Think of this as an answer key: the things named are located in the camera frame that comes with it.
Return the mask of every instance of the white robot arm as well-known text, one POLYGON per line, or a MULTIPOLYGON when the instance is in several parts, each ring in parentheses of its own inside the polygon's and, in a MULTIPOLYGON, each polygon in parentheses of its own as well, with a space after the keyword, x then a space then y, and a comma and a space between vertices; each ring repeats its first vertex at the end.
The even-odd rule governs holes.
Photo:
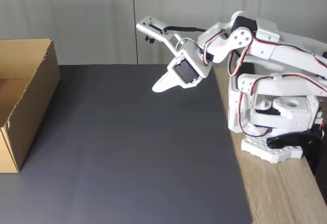
POLYGON ((243 150, 271 163, 300 158, 303 146, 289 142, 274 148, 275 139, 285 142, 282 136, 311 134, 315 124, 321 129, 317 96, 327 96, 327 59, 323 57, 327 44, 280 32, 276 24, 250 19, 244 12, 236 12, 226 24, 213 25, 197 41, 182 38, 168 30, 173 27, 149 16, 136 27, 150 42, 163 41, 175 56, 154 84, 154 92, 177 85, 195 87, 208 76, 212 62, 228 57, 228 127, 247 135, 243 150), (178 40, 176 46, 172 37, 178 40), (240 58, 232 72, 234 53, 240 58))

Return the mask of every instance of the wooden tabletop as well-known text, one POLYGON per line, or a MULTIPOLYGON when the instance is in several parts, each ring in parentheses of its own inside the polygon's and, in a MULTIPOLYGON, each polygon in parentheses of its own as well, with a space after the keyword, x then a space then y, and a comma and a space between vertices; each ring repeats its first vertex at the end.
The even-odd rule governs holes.
MULTIPOLYGON (((226 68, 215 73, 227 115, 229 77, 226 68)), ((306 158, 270 164, 241 150, 242 133, 230 135, 253 223, 327 223, 327 207, 306 158)))

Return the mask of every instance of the black clamp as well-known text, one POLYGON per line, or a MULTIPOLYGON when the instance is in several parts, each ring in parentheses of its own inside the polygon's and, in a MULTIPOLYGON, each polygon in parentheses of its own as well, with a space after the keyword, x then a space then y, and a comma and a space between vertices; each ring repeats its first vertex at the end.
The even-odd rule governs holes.
POLYGON ((154 38, 152 38, 150 36, 146 36, 145 41, 148 42, 148 43, 154 43, 154 38))
POLYGON ((322 138, 310 132, 294 132, 267 139, 271 149, 282 149, 285 146, 300 146, 307 158, 313 174, 316 173, 323 152, 322 138))

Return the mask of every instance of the red wire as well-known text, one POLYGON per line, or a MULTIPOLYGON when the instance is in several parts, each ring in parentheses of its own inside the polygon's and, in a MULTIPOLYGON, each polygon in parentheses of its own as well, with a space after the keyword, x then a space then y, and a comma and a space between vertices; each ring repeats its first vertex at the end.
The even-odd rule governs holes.
POLYGON ((205 42, 204 47, 203 47, 203 63, 204 65, 209 65, 208 62, 206 62, 206 49, 209 46, 209 44, 215 40, 216 38, 218 38, 221 34, 224 33, 224 30, 221 30, 220 32, 218 32, 217 34, 213 35, 208 41, 205 42))
POLYGON ((255 38, 255 37, 253 37, 253 40, 260 42, 260 43, 268 44, 268 45, 274 45, 274 46, 278 45, 278 44, 272 43, 272 42, 260 41, 259 39, 255 38))
POLYGON ((228 68, 228 73, 231 73, 230 71, 230 66, 231 66, 231 61, 234 56, 234 51, 232 50, 231 53, 229 54, 228 62, 227 62, 227 68, 228 68))
POLYGON ((247 132, 244 131, 244 129, 242 127, 242 124, 241 124, 241 102, 242 102, 242 98, 243 98, 243 92, 240 91, 239 106, 238 106, 238 120, 239 120, 239 125, 240 125, 240 128, 241 128, 242 132, 244 134, 246 134, 247 136, 251 136, 251 137, 262 137, 262 136, 265 136, 268 133, 269 128, 266 128, 266 130, 263 132, 263 134, 258 135, 258 136, 250 135, 250 134, 248 134, 247 132))
POLYGON ((250 48, 250 45, 246 46, 246 48, 244 49, 242 55, 241 55, 241 59, 240 59, 240 62, 238 63, 238 65, 236 66, 236 69, 235 71, 231 74, 232 77, 236 76, 236 74, 239 72, 240 68, 241 68, 241 65, 244 61, 244 58, 245 58, 245 55, 247 53, 247 51, 249 50, 250 48))
POLYGON ((319 65, 321 65, 321 66, 323 66, 324 68, 326 68, 327 69, 327 65, 325 65, 324 63, 322 63, 319 59, 317 59, 316 57, 315 57, 315 60, 316 60, 316 62, 319 64, 319 65))
POLYGON ((322 131, 322 128, 323 128, 324 125, 325 125, 325 123, 322 121, 321 124, 320 124, 320 126, 319 126, 319 130, 320 131, 322 131))
MULTIPOLYGON (((327 88, 322 86, 320 83, 312 80, 311 78, 307 77, 306 75, 303 75, 303 74, 300 74, 300 73, 285 73, 285 74, 282 74, 281 75, 282 77, 302 77, 304 78, 305 80, 313 83, 314 85, 316 85, 317 87, 319 87, 320 89, 324 90, 325 92, 327 92, 327 88)), ((250 88, 250 95, 253 95, 253 90, 254 90, 254 86, 257 84, 258 81, 262 80, 262 79, 266 79, 266 78, 273 78, 272 76, 265 76, 265 77, 260 77, 260 78, 257 78, 253 84, 251 85, 251 88, 250 88)))

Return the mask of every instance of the black wire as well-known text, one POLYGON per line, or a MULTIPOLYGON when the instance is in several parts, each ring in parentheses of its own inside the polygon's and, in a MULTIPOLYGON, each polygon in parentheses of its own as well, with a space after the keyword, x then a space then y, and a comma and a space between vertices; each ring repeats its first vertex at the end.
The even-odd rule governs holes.
POLYGON ((240 54, 240 52, 239 52, 239 51, 237 51, 236 49, 234 49, 234 50, 233 50, 233 52, 234 52, 234 53, 236 53, 236 55, 237 55, 238 57, 241 57, 241 54, 240 54))
POLYGON ((205 32, 206 29, 196 27, 166 26, 163 31, 205 32))
POLYGON ((274 43, 274 42, 268 42, 268 41, 262 41, 262 40, 259 40, 256 38, 256 40, 258 42, 262 42, 262 43, 267 43, 267 44, 272 44, 272 45, 276 45, 276 46, 287 46, 287 47, 291 47, 291 48, 296 48, 297 50, 300 50, 301 52, 304 52, 304 53, 307 53, 307 54, 310 54, 309 52, 303 50, 303 49, 300 49, 299 47, 297 46, 294 46, 294 45, 290 45, 290 44, 284 44, 284 43, 274 43))
POLYGON ((273 79, 274 77, 272 77, 272 76, 259 77, 258 79, 256 79, 256 80, 254 81, 253 89, 252 89, 252 90, 254 90, 254 87, 255 87, 255 85, 258 83, 258 81, 260 81, 260 80, 262 80, 262 79, 267 79, 267 78, 271 78, 271 79, 273 79))
POLYGON ((309 79, 307 79, 307 78, 305 78, 305 77, 302 77, 302 76, 297 76, 297 75, 293 75, 293 74, 292 74, 292 75, 283 75, 283 74, 282 74, 282 77, 301 77, 301 78, 303 78, 304 80, 311 82, 313 85, 317 86, 317 87, 320 88, 321 90, 325 91, 324 89, 322 89, 319 85, 317 85, 317 84, 314 83, 313 81, 311 81, 311 80, 309 80, 309 79))
POLYGON ((240 128, 241 128, 242 132, 244 134, 246 134, 247 136, 251 136, 251 137, 255 137, 255 138, 259 138, 259 137, 265 136, 268 133, 268 131, 269 131, 269 128, 268 127, 266 128, 267 131, 265 131, 263 134, 258 135, 258 136, 250 135, 249 133, 247 133, 247 132, 244 131, 243 126, 242 126, 242 122, 241 122, 241 111, 240 111, 240 109, 241 109, 241 101, 242 101, 242 98, 243 98, 243 92, 242 91, 240 91, 240 92, 241 92, 241 97, 240 97, 240 101, 239 101, 240 104, 239 104, 239 108, 238 108, 238 113, 239 113, 238 115, 240 117, 238 118, 238 121, 239 121, 239 125, 240 125, 240 128))
POLYGON ((221 31, 219 31, 218 33, 216 33, 215 35, 213 35, 212 37, 210 37, 209 40, 207 40, 207 41, 205 42, 205 44, 204 44, 204 46, 203 46, 203 63, 204 63, 205 65, 209 65, 209 63, 206 62, 207 60, 204 59, 204 49, 205 49, 205 45, 206 45, 209 41, 211 41, 212 39, 214 39, 216 36, 222 34, 223 32, 224 32, 224 29, 222 29, 221 31))
POLYGON ((228 70, 229 70, 230 73, 232 73, 232 72, 231 72, 231 61, 233 60, 233 54, 234 54, 234 51, 232 51, 232 52, 229 54, 229 57, 228 57, 228 63, 227 63, 227 65, 228 65, 228 70))
POLYGON ((325 68, 327 69, 327 65, 326 65, 325 63, 323 63, 322 61, 320 61, 319 59, 317 59, 317 57, 316 57, 315 54, 313 54, 313 57, 315 58, 315 60, 316 60, 319 64, 321 64, 323 67, 325 67, 325 68))

